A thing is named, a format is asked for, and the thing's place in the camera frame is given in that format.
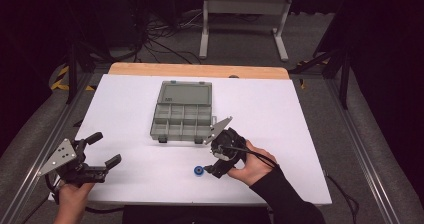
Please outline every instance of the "black cable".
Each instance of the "black cable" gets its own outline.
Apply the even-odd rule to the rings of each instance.
[[[236,18],[236,19],[239,19],[239,20],[242,20],[242,21],[245,21],[245,22],[255,22],[255,21],[257,21],[257,20],[259,20],[259,18],[262,16],[262,15],[255,15],[255,14],[252,14],[252,15],[249,15],[249,14],[245,14],[245,15],[231,15],[232,17],[234,17],[234,18]]]
[[[149,47],[146,46],[146,44],[144,44],[144,47],[146,48],[146,50],[153,56],[153,58],[155,58],[157,63],[160,63],[160,61],[156,58],[155,54],[153,54],[151,52],[151,49]]]
[[[119,211],[123,211],[123,210],[124,210],[123,207],[107,209],[107,210],[98,210],[98,209],[94,209],[94,208],[91,208],[91,207],[85,207],[85,211],[90,212],[90,213],[94,213],[94,214],[108,214],[108,213],[114,213],[114,212],[119,212]]]
[[[38,203],[38,205],[25,217],[25,219],[21,222],[21,224],[25,224],[29,220],[29,218],[31,218],[31,216],[34,215],[34,213],[47,201],[48,198],[49,198],[49,195],[43,198],[41,202]]]
[[[47,173],[46,175],[44,175],[44,178],[45,178],[45,180],[46,180],[46,185],[47,185],[47,188],[49,188],[49,190],[50,191],[52,191],[52,192],[54,192],[54,186],[52,185],[52,183],[50,182],[50,177],[49,177],[49,174]]]
[[[163,21],[161,21],[161,19],[153,10],[150,10],[150,14],[156,17],[156,19],[150,20],[147,24],[147,33],[149,36],[151,36],[151,39],[152,37],[154,37],[153,39],[158,39],[160,37],[171,37],[177,33],[175,28],[171,26],[163,24],[160,25],[159,22],[163,23]]]
[[[133,62],[136,62],[136,61],[137,61],[137,54],[138,54],[138,51],[136,51],[136,52],[135,52]]]
[[[356,216],[358,215],[359,212],[359,203],[350,195],[348,195],[342,188],[341,186],[336,182],[336,180],[334,180],[334,178],[332,178],[326,171],[324,171],[324,175],[330,179],[331,182],[334,183],[334,185],[337,187],[337,189],[339,189],[340,193],[342,193],[344,199],[347,202],[347,205],[349,206],[350,212],[352,213],[352,219],[353,219],[353,223],[356,224]]]
[[[150,51],[157,52],[157,53],[173,53],[173,52],[169,52],[169,51],[158,51],[158,50],[155,50],[155,49],[152,49],[152,48],[149,48],[149,47],[146,47],[146,48],[149,49]],[[175,51],[175,52],[176,53],[190,54],[191,56],[193,56],[194,58],[196,58],[196,60],[199,62],[199,64],[202,64],[202,62],[200,61],[200,59],[194,53],[192,53],[192,52],[188,52],[188,51]]]
[[[151,42],[154,42],[155,44],[157,44],[157,45],[159,45],[159,46],[161,46],[161,47],[165,48],[166,50],[168,50],[168,51],[170,51],[170,52],[174,53],[175,55],[177,55],[177,56],[181,57],[181,59],[185,60],[188,64],[193,64],[193,63],[191,63],[191,62],[190,62],[187,58],[185,58],[185,57],[183,57],[182,55],[178,54],[178,53],[177,53],[177,52],[175,52],[174,50],[172,50],[172,49],[170,49],[170,48],[168,48],[168,47],[166,47],[166,46],[164,46],[164,45],[160,44],[159,42],[157,42],[157,41],[155,41],[155,40],[152,40],[152,39],[150,39],[150,38],[148,38],[148,40],[149,40],[149,41],[151,41]]]
[[[136,45],[135,50],[131,51],[127,54],[124,54],[122,56],[111,56],[108,54],[105,54],[103,52],[101,52],[100,50],[98,50],[97,48],[95,48],[94,46],[86,43],[86,42],[81,42],[81,44],[87,48],[88,50],[90,50],[92,53],[96,54],[97,56],[99,56],[100,58],[97,57],[91,57],[92,59],[94,59],[95,61],[98,62],[107,62],[107,63],[114,63],[114,62],[118,62],[118,61],[122,61],[125,59],[128,59],[134,55],[137,55],[137,53],[141,50],[141,45]]]
[[[252,150],[250,150],[249,148],[239,148],[239,147],[229,147],[229,146],[222,146],[222,145],[220,145],[220,147],[221,148],[223,148],[223,149],[231,149],[231,150],[237,150],[237,151],[242,151],[242,152],[246,152],[246,153],[249,153],[249,154],[252,154],[252,155],[254,155],[256,158],[258,158],[259,160],[261,160],[263,163],[265,163],[265,164],[267,164],[269,167],[271,167],[271,168],[278,168],[278,169],[280,169],[280,166],[275,162],[275,161],[273,161],[273,160],[271,160],[269,157],[267,157],[267,156],[264,156],[264,155],[262,155],[262,154],[260,154],[260,153],[257,153],[257,152],[254,152],[254,151],[252,151]]]

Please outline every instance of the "white table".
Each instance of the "white table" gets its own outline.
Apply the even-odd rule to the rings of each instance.
[[[305,200],[330,204],[331,197],[291,80],[104,75],[76,139],[102,132],[87,146],[89,165],[121,154],[90,201],[119,204],[264,205],[245,184],[194,174],[216,162],[210,146],[160,144],[150,127],[162,81],[212,82],[213,115],[233,116],[230,127],[276,156],[287,179]]]

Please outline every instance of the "hand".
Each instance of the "hand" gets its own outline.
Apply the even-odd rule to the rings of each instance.
[[[84,183],[78,188],[61,180],[59,183],[59,212],[54,223],[80,223],[87,205],[88,193],[93,189],[94,184]]]
[[[250,143],[250,141],[248,140],[246,140],[246,147],[249,148],[249,150],[262,154],[270,158],[271,160],[273,160],[275,163],[277,163],[277,160],[275,159],[273,155],[271,155],[269,152],[265,151],[264,149],[260,149],[253,146],[252,143]],[[272,167],[268,166],[266,163],[261,161],[255,155],[247,153],[246,165],[244,166],[244,168],[243,169],[232,168],[231,170],[228,171],[227,174],[230,177],[240,180],[244,182],[246,185],[251,186],[271,171],[272,171]]]

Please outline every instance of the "dark floor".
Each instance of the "dark floor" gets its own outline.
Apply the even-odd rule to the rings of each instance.
[[[202,63],[292,69],[299,61],[312,59],[312,53],[332,17],[332,15],[319,14],[289,16],[283,32],[283,40],[290,59],[287,63],[279,60],[274,40],[270,35],[272,27],[270,23],[274,23],[274,19],[261,17],[257,21],[247,23],[228,16],[215,18],[211,25],[208,58],[202,60]],[[171,37],[159,38],[156,41],[174,51],[189,51],[198,55],[200,35],[201,28],[193,26]],[[156,44],[152,44],[151,47],[163,50]],[[113,54],[118,55],[127,51],[125,48],[115,49]],[[173,53],[154,52],[153,54],[155,57],[143,48],[138,54],[137,61],[184,63],[183,59]],[[181,54],[193,63],[198,62],[189,54]],[[99,65],[95,73],[90,76],[90,84],[96,85],[103,73],[107,73],[107,65]],[[420,202],[390,152],[358,88],[354,75],[352,74],[351,77],[348,91],[349,111],[343,112],[331,91],[333,81],[308,75],[304,77],[305,83],[302,88],[299,84],[299,76],[291,76],[322,168],[338,181],[346,193],[359,202],[357,223],[424,223],[424,212]],[[29,194],[27,201],[25,199],[21,205],[13,206],[11,210],[8,210],[9,206],[15,203],[14,199],[16,200],[15,197],[22,183],[34,178],[33,164],[51,137],[52,130],[57,127],[56,123],[66,108],[67,94],[64,90],[54,90],[53,95],[28,120],[0,159],[2,177],[0,179],[0,196],[2,197],[0,216],[2,218],[5,214],[10,216],[11,211],[15,210],[17,213],[12,216],[14,220],[21,222],[48,194],[44,181],[40,179],[34,189],[27,190]],[[59,140],[65,137],[73,139],[78,132],[78,128],[73,127],[73,124],[84,118],[94,94],[95,91],[84,91],[81,94],[75,108],[64,123],[63,131],[57,133]],[[369,165],[363,164],[363,153],[358,152],[357,141],[355,142],[352,137],[352,129],[346,125],[343,118],[346,113],[355,124],[354,130],[359,135],[364,150],[371,160],[373,168],[371,173],[375,171],[377,175],[370,176]],[[327,183],[333,204],[319,207],[327,223],[352,223],[352,215],[343,196],[333,183],[329,181]],[[381,188],[375,187],[376,183],[380,185],[384,193],[381,192]],[[105,204],[89,205],[99,208],[114,207]],[[52,222],[56,211],[57,206],[54,203],[46,202],[27,223]],[[104,215],[86,213],[83,223],[121,223],[121,218],[121,212]]]

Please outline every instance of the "blue object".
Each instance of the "blue object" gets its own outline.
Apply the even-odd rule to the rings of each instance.
[[[196,174],[196,176],[203,175],[203,172],[204,172],[204,170],[203,170],[203,167],[201,167],[201,166],[197,166],[197,167],[194,168],[194,174]]]

